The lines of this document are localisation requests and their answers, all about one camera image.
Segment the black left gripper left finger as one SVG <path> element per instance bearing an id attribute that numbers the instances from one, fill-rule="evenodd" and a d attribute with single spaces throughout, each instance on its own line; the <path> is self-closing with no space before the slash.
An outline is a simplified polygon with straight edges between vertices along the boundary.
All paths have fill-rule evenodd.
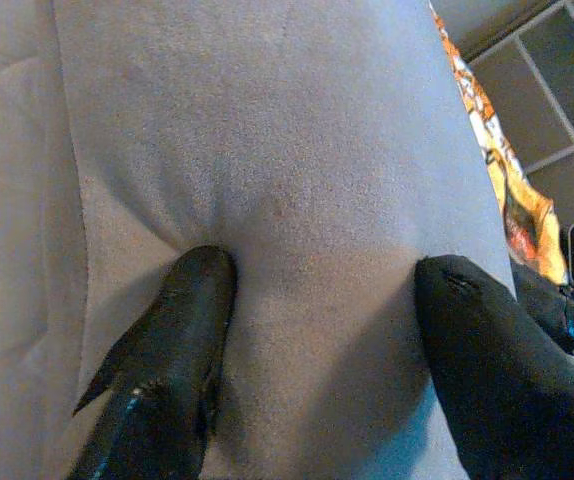
<path id="1" fill-rule="evenodd" d="M 73 412 L 108 397 L 69 479 L 196 479 L 218 412 L 237 270 L 203 245 L 169 269 L 159 293 L 108 350 Z"/>

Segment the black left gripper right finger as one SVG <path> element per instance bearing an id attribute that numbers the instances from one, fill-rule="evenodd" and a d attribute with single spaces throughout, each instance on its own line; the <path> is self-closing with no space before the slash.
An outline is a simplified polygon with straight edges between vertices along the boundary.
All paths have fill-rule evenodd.
<path id="1" fill-rule="evenodd" d="M 424 355 L 471 479 L 574 479 L 574 362 L 510 290 L 460 255 L 414 267 Z"/>

